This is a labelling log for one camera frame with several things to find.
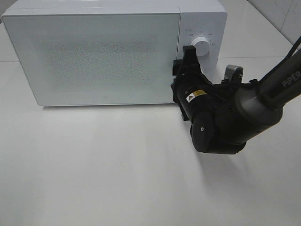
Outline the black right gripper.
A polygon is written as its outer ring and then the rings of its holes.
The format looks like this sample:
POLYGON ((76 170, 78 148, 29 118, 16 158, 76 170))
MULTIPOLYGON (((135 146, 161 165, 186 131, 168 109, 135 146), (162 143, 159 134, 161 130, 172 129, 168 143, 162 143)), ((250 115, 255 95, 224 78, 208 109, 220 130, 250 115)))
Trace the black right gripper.
POLYGON ((184 121, 214 121, 226 98, 226 83, 212 84, 201 72, 196 48, 183 47, 183 59, 173 61, 173 101, 184 121))

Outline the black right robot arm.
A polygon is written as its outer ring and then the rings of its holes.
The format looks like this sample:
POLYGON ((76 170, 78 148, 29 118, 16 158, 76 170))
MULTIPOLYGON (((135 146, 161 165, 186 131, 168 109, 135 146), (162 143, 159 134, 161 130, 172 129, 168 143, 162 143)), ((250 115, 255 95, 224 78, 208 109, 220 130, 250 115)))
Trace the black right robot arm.
POLYGON ((242 82, 243 69, 226 68, 224 79, 212 84, 202 73, 196 48, 183 48, 173 65, 174 102, 190 136, 202 153, 236 154, 248 140, 276 125, 284 105, 301 93, 301 52, 293 47, 261 80, 242 82))

